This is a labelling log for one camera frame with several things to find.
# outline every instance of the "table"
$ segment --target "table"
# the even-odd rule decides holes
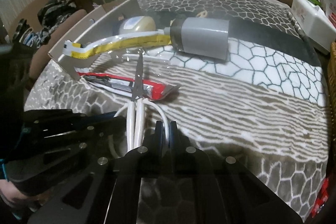
[[[169,59],[170,65],[145,61],[144,77],[181,84],[178,94],[158,103],[168,119],[211,157],[236,157],[305,220],[325,177],[331,119],[320,63],[290,23],[290,8],[276,0],[138,2],[159,28],[178,14],[195,16],[203,10],[208,17],[256,24],[251,37],[238,29],[235,35],[241,38],[229,38],[226,62],[174,52],[171,46],[146,49],[147,55]],[[265,35],[258,35],[261,30]],[[102,54],[91,68],[134,77],[135,66],[134,61],[117,64]],[[72,80],[51,60],[25,109],[71,108],[93,115],[117,110],[128,100],[83,79]],[[147,117],[149,133],[160,117],[149,110]],[[125,138],[116,145],[125,154]],[[185,202],[176,191],[179,201],[168,211],[156,191],[143,198],[140,206],[151,216],[143,223],[162,211],[178,222],[177,208]]]

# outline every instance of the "metal screw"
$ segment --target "metal screw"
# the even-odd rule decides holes
[[[147,147],[145,147],[145,146],[140,146],[139,148],[138,148],[138,152],[139,153],[146,153],[148,151],[148,149],[147,149]]]
[[[225,160],[228,164],[235,164],[236,163],[236,159],[234,157],[227,157]]]
[[[87,147],[87,144],[86,143],[80,143],[79,144],[79,148],[80,149],[85,149]]]
[[[108,161],[109,160],[107,158],[101,157],[101,158],[98,159],[98,164],[99,165],[104,165],[104,164],[107,164]]]
[[[188,146],[185,149],[188,153],[195,153],[196,152],[196,148],[192,147],[192,146]]]

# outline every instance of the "gray cylinder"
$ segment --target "gray cylinder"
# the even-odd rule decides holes
[[[228,29],[228,20],[190,17],[174,20],[170,37],[178,51],[225,60]]]

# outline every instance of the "clothes pile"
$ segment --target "clothes pile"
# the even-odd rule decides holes
[[[50,0],[37,14],[43,29],[39,32],[34,32],[30,25],[27,24],[27,20],[21,19],[13,35],[12,42],[23,43],[38,49],[42,45],[46,45],[50,40],[51,34],[77,10],[77,8],[70,6],[69,2]]]

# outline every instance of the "scissors blade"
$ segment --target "scissors blade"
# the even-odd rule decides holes
[[[137,97],[142,98],[143,96],[142,74],[143,74],[143,57],[142,57],[142,52],[141,52],[139,54],[138,63],[136,65],[135,80],[134,80],[134,86],[132,90],[131,101],[135,101]]]

